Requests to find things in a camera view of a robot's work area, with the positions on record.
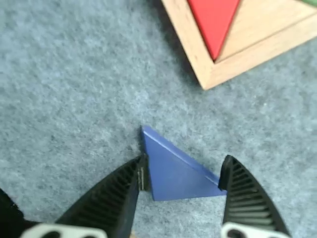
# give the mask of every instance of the blue triangle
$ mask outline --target blue triangle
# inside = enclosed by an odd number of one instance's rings
[[[155,201],[226,195],[218,188],[219,177],[152,128],[142,127],[142,135]]]

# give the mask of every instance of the tangram puzzle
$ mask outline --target tangram puzzle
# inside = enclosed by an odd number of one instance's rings
[[[205,90],[316,37],[306,1],[162,0]]]

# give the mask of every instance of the wooden tray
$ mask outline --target wooden tray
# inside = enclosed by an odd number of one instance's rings
[[[215,62],[187,0],[162,0],[203,89],[317,36],[317,8],[296,0],[241,0]]]

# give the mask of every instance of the ridged rubber pad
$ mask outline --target ridged rubber pad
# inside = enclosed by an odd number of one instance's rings
[[[109,238],[128,238],[139,195],[137,157],[105,177],[83,195],[56,223],[99,228]]]
[[[226,156],[219,188],[227,190],[223,223],[235,222],[289,235],[273,202],[252,174],[234,157]]]

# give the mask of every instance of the carpet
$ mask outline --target carpet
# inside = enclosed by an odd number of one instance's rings
[[[53,222],[150,125],[215,174],[238,158],[296,238],[317,233],[317,39],[204,92],[159,0],[2,0],[0,187]],[[219,237],[225,197],[153,202],[138,238]]]

